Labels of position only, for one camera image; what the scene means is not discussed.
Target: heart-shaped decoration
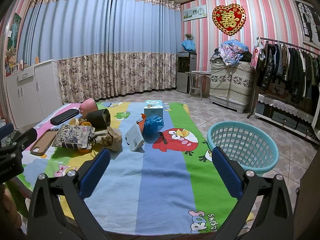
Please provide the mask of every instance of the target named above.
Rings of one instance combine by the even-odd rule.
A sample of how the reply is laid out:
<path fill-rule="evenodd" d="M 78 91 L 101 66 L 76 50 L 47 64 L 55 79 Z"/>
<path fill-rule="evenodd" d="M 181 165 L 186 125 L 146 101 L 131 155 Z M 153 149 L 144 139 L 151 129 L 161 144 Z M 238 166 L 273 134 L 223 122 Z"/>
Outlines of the heart-shaped decoration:
<path fill-rule="evenodd" d="M 244 25 L 245 10 L 238 4 L 219 5 L 212 12 L 214 24 L 225 34 L 232 36 Z"/>

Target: tile floor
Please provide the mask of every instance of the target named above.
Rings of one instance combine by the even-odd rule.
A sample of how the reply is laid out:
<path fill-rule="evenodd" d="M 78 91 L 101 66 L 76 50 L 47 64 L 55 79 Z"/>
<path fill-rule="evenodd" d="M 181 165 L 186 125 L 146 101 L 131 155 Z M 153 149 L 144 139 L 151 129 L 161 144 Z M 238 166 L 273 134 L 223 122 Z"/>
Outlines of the tile floor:
<path fill-rule="evenodd" d="M 210 104 L 208 98 L 203 98 L 202 100 L 195 97 L 188 98 L 187 94 L 177 92 L 176 90 L 135 93 L 132 95 L 100 100 L 99 102 L 144 102 L 148 99 L 161 99 L 165 103 L 180 102 L 187 104 L 191 119 L 202 132 L 205 139 L 207 138 L 207 131 L 209 128 L 213 124 L 222 121 L 245 122 L 265 131 L 276 142 L 280 156 L 274 169 L 265 173 L 263 176 L 274 177 L 274 174 L 276 173 L 282 174 L 289 191 L 292 207 L 294 207 L 296 201 L 295 190 L 300 186 L 300 178 L 316 155 L 317 150 L 315 149 L 315 146 L 262 119 L 256 119 L 254 115 L 247 119 L 247 114 L 239 114 L 228 108 Z M 252 207 L 252 213 L 255 216 L 259 210 L 261 201 L 262 197 L 257 197 L 256 202 Z M 253 221 L 247 224 L 248 228 L 251 227 L 252 223 Z M 242 233 L 246 232 L 248 228 L 243 229 Z"/>

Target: phone case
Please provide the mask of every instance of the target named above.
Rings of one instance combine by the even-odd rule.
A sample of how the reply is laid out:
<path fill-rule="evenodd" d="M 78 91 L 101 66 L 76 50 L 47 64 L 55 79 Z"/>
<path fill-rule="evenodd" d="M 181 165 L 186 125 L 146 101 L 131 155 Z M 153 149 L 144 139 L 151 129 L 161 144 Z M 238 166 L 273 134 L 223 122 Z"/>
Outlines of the phone case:
<path fill-rule="evenodd" d="M 53 125 L 62 124 L 66 120 L 69 120 L 72 117 L 75 117 L 79 113 L 80 113 L 80 111 L 78 109 L 69 109 L 69 110 L 65 111 L 64 113 L 59 114 L 59 115 L 51 118 L 50 119 L 50 123 L 53 124 Z"/>
<path fill-rule="evenodd" d="M 35 142 L 31 147 L 30 153 L 36 156 L 42 156 L 45 154 L 51 143 L 55 139 L 59 129 L 49 129 L 44 132 L 43 135 Z"/>

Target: cartoon bedsheet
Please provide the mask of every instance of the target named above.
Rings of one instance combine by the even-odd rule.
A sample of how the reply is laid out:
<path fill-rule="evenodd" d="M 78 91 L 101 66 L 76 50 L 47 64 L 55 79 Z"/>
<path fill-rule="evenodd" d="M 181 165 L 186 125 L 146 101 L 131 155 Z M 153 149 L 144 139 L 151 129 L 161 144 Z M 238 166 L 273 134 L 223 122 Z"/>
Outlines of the cartoon bedsheet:
<path fill-rule="evenodd" d="M 78 107 L 64 105 L 42 121 L 35 127 L 38 138 L 54 128 L 50 124 L 53 116 Z M 98 107 L 109 109 L 111 127 L 124 135 L 141 117 L 144 103 L 98 103 Z M 139 152 L 130 151 L 125 139 L 122 151 L 111 152 L 108 168 L 92 196 L 85 199 L 104 230 L 137 235 L 208 233 L 222 225 L 236 204 L 212 165 L 211 152 L 189 117 L 188 107 L 165 104 L 164 124 L 156 137 L 146 137 Z M 100 146 L 84 155 L 50 147 L 38 157 L 29 150 L 23 152 L 24 172 L 19 179 L 32 190 L 38 174 L 64 176 L 94 158 Z M 72 218 L 63 196 L 61 205 Z"/>

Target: blue gripper pad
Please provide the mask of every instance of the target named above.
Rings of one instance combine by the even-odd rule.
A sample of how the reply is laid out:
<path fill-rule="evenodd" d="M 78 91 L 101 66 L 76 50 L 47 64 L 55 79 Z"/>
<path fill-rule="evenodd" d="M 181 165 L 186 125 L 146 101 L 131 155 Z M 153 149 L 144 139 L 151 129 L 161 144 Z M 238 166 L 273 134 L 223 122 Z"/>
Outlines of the blue gripper pad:
<path fill-rule="evenodd" d="M 98 156 L 93 159 L 93 164 L 80 181 L 79 196 L 85 199 L 91 196 L 99 180 L 110 163 L 110 152 L 103 149 Z"/>
<path fill-rule="evenodd" d="M 241 180 L 218 147 L 212 150 L 212 162 L 230 195 L 240 200 L 243 195 Z"/>

